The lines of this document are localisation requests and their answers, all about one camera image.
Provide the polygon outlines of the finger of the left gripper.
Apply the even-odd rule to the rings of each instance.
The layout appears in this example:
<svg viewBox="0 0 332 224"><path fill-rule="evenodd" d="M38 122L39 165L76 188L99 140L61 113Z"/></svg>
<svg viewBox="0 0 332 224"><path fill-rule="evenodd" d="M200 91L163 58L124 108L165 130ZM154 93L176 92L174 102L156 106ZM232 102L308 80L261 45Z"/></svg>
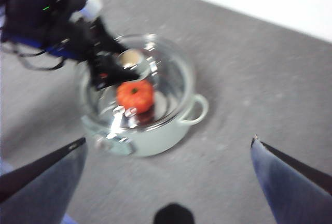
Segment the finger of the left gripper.
<svg viewBox="0 0 332 224"><path fill-rule="evenodd" d="M124 69L115 62L112 55L96 55L89 59L91 83L96 90L101 90L123 82L139 79L139 74Z"/></svg>
<svg viewBox="0 0 332 224"><path fill-rule="evenodd" d="M108 32L101 17L97 17L91 23L90 30L94 41L101 50L112 54L121 54L127 51L127 47L116 41L115 37Z"/></svg>

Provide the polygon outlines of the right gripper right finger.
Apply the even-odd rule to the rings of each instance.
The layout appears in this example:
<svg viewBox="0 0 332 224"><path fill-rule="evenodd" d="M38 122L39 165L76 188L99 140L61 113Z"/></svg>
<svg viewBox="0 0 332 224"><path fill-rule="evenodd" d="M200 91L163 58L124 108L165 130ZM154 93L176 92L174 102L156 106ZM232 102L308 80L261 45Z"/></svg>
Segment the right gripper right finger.
<svg viewBox="0 0 332 224"><path fill-rule="evenodd" d="M251 141L253 168L276 223L331 223L331 175Z"/></svg>

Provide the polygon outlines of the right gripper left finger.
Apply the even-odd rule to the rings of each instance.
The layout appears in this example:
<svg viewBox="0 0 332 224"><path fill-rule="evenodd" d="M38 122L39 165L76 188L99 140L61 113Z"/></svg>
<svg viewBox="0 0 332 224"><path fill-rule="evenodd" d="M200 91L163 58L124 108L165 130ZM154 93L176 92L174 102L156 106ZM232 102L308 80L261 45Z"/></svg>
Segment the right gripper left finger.
<svg viewBox="0 0 332 224"><path fill-rule="evenodd" d="M1 223L61 223L87 153L82 137L1 175Z"/></svg>

